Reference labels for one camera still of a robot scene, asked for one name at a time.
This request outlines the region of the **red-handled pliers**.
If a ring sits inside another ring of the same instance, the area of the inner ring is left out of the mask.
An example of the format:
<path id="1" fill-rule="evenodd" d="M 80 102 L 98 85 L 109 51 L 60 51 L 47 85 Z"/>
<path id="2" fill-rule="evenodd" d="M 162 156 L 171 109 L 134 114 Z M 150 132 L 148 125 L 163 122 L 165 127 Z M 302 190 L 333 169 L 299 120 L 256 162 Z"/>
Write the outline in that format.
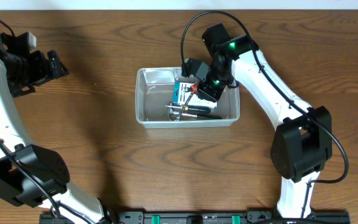
<path id="1" fill-rule="evenodd" d="M 192 86 L 190 86 L 188 88 L 188 91 L 191 93 L 191 94 L 195 94 L 197 91 L 198 91 L 198 85 L 199 83 L 196 82 L 195 84 L 193 84 Z"/>

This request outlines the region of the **silver combination wrench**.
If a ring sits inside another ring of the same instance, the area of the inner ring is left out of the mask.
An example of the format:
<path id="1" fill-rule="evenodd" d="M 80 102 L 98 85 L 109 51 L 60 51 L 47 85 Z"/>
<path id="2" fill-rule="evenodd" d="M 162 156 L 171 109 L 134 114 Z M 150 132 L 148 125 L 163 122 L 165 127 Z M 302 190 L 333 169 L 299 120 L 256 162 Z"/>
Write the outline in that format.
<path id="1" fill-rule="evenodd" d="M 189 102 L 191 101 L 191 98 L 193 97 L 193 95 L 195 94 L 195 91 L 192 91 L 189 95 L 189 97 L 187 98 L 187 100 L 185 101 L 185 104 L 181 107 L 180 111 L 178 112 L 178 114 L 176 115 L 175 121 L 179 121 L 181 118 L 181 115 L 183 114 L 183 112 L 185 111 L 185 109 L 187 108 Z"/>

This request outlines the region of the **black yellow screwdriver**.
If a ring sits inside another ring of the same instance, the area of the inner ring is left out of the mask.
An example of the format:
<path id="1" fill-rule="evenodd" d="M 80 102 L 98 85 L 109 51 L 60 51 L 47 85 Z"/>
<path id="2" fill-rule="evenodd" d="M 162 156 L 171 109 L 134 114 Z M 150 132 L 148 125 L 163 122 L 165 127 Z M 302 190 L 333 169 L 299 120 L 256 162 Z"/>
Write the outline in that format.
<path id="1" fill-rule="evenodd" d="M 167 107 L 167 108 L 179 109 L 179 110 L 180 110 L 182 106 L 166 105 L 166 107 Z M 211 109 L 208 108 L 208 107 L 187 106 L 187 108 L 185 109 L 185 111 L 208 114 L 208 113 L 211 112 Z"/>

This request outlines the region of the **blue white screw box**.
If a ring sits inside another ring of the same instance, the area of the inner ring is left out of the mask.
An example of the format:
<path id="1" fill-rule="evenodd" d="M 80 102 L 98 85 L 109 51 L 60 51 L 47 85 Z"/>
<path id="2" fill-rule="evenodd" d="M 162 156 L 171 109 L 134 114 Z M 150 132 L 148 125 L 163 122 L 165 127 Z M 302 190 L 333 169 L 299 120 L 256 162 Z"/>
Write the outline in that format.
<path id="1" fill-rule="evenodd" d="M 185 83 L 185 82 L 175 82 L 174 89 L 173 89 L 173 103 L 177 105 L 184 105 L 186 100 L 191 94 L 191 91 L 188 91 L 189 88 L 193 86 L 193 83 Z M 189 106 L 204 106 L 210 109 L 216 109 L 217 103 L 213 103 L 212 101 L 201 100 L 198 98 L 198 95 L 195 93 L 190 102 L 188 103 Z"/>

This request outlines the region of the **clear plastic storage container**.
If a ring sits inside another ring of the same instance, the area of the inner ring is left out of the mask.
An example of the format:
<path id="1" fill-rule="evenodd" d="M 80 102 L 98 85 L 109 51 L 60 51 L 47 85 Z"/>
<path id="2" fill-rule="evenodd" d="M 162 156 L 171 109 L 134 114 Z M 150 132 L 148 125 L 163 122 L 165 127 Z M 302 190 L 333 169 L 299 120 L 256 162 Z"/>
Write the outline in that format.
<path id="1" fill-rule="evenodd" d="M 145 128 L 208 128 L 230 126 L 240 117 L 239 90 L 226 88 L 215 104 L 205 101 L 211 114 L 221 119 L 190 118 L 181 115 L 175 121 L 174 109 L 169 104 L 178 104 L 180 83 L 192 86 L 198 79 L 181 76 L 180 67 L 141 68 L 137 72 L 135 86 L 136 120 Z"/>

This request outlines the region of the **small black-handled hammer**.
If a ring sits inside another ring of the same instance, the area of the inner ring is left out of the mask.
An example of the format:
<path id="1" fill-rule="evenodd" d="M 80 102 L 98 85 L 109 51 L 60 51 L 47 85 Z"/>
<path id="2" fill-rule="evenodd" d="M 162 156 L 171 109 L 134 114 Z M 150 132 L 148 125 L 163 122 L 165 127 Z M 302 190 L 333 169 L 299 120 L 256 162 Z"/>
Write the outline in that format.
<path id="1" fill-rule="evenodd" d="M 178 118 L 179 112 L 169 112 L 168 117 L 170 120 L 175 121 Z M 210 114 L 196 114 L 196 113 L 182 113 L 182 117 L 195 118 L 195 119 L 222 119 L 221 116 L 210 115 Z"/>

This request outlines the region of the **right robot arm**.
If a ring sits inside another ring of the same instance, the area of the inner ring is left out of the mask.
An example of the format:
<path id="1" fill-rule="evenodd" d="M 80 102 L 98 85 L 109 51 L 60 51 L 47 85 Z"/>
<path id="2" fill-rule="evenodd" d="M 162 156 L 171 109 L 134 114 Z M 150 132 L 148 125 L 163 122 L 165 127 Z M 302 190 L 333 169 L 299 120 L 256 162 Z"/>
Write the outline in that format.
<path id="1" fill-rule="evenodd" d="M 250 92 L 275 130 L 270 158 L 282 177 L 276 210 L 282 218 L 310 217 L 313 187 L 332 156 L 330 113 L 297 96 L 248 36 L 205 33 L 202 40 L 213 60 L 197 71 L 198 96 L 216 102 L 236 83 Z"/>

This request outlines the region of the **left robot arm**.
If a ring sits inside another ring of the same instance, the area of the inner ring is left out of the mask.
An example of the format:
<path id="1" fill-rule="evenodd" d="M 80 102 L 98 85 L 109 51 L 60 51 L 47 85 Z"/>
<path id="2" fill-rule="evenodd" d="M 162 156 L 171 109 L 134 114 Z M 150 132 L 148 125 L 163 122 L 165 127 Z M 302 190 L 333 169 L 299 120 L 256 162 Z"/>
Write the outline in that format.
<path id="1" fill-rule="evenodd" d="M 44 54 L 36 45 L 30 32 L 0 32 L 0 198 L 46 208 L 50 223 L 116 223 L 99 198 L 71 182 L 58 152 L 36 145 L 21 120 L 15 98 L 68 75 L 56 51 Z"/>

